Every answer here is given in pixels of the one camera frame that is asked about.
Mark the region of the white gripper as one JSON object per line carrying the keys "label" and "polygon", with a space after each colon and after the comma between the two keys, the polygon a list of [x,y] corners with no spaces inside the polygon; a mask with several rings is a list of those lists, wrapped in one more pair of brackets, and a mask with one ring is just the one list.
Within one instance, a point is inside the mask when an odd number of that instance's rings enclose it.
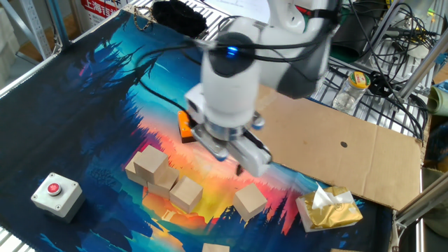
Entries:
{"label": "white gripper", "polygon": [[198,84],[185,94],[188,114],[192,118],[191,132],[218,161],[232,156],[237,162],[235,174],[240,176],[244,170],[252,176],[261,176],[269,168],[272,155],[269,149],[249,131],[249,127],[264,125],[258,112],[253,114],[247,125],[234,128],[221,127],[211,122],[204,113],[206,100],[202,85]]}

